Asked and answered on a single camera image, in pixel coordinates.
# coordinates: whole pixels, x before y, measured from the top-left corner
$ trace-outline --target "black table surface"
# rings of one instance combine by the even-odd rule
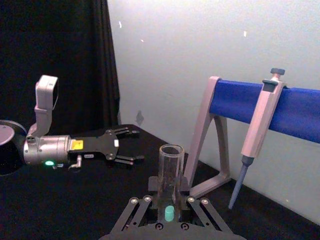
[[[24,166],[0,177],[0,239],[98,240],[108,234],[131,197],[148,193],[148,178],[158,174],[159,147],[166,142],[134,125],[139,138],[120,140],[119,155],[144,155],[141,164],[109,168],[84,161],[79,173]],[[103,134],[104,130],[83,136]],[[194,183],[218,173],[199,163]],[[228,210],[235,181],[205,195],[235,234],[248,240],[319,240],[320,226],[248,187]]]

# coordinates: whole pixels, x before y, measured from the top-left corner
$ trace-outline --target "green led light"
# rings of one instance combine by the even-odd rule
[[[46,161],[44,164],[45,164],[46,166],[53,166],[53,165],[55,165],[55,163],[54,163],[53,161]]]

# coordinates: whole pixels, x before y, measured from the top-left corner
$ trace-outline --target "gray stand leg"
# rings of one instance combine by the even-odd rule
[[[199,161],[199,155],[212,119],[214,119],[217,129],[221,171],[217,176],[191,188],[190,195],[194,196],[195,198],[198,198],[230,181],[227,119],[225,117],[214,116],[213,114],[209,113],[218,80],[219,77],[210,77],[207,88],[203,95],[190,146],[189,157],[184,170],[184,176],[187,178],[190,187],[192,187]]]

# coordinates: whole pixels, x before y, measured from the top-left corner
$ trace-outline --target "white wall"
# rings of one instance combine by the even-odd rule
[[[261,83],[284,68],[289,87],[320,89],[320,0],[108,2],[122,123],[141,111],[141,128],[187,151],[212,75]],[[248,126],[228,120],[233,178]],[[320,144],[269,131],[244,184],[320,224],[319,155]],[[200,159],[219,168],[218,156],[211,127]]]

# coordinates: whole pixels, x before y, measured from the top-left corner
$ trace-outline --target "clear plastic tube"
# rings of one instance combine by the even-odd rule
[[[174,206],[174,219],[180,217],[181,208],[181,181],[185,150],[179,145],[165,144],[159,149],[158,172],[158,221],[165,219],[165,209]]]

